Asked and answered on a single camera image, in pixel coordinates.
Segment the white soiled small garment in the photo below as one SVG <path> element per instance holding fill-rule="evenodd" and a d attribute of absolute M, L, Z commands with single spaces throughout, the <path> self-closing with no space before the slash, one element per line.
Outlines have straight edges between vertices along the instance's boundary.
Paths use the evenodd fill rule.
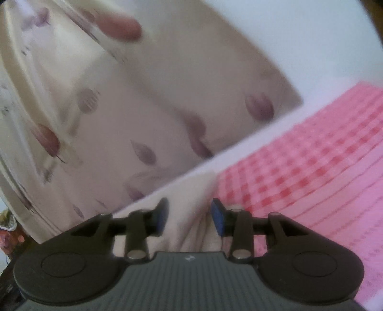
<path fill-rule="evenodd" d="M 149 237 L 149 256 L 157 251 L 200 252 L 221 251 L 222 239 L 215 230 L 210 202 L 217 189 L 213 171 L 182 177 L 114 214 L 127 217 L 140 209 L 153 209 L 161 198 L 169 201 L 169 216 L 160 237 Z"/>

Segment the floral cloth with scalloped edge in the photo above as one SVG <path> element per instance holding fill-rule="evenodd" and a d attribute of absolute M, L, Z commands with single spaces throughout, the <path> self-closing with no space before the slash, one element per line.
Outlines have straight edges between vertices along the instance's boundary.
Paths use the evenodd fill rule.
<path fill-rule="evenodd" d="M 10 260 L 25 243 L 26 235 L 9 209 L 1 211 L 1 250 Z"/>

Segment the pink checkered bed sheet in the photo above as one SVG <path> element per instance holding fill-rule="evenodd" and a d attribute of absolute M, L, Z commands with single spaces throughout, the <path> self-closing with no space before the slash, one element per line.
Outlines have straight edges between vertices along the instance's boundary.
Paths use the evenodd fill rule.
<path fill-rule="evenodd" d="M 382 309 L 382 88 L 356 84 L 217 178 L 227 206 L 285 214 L 350 248 L 365 267 L 357 301 Z"/>

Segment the beige leaf-print curtain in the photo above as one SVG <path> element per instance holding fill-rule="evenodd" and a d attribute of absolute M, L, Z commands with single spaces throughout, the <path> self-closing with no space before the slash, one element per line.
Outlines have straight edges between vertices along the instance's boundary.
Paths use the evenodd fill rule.
<path fill-rule="evenodd" d="M 301 102 L 204 1 L 1 3 L 1 163 L 38 242 L 120 211 Z"/>

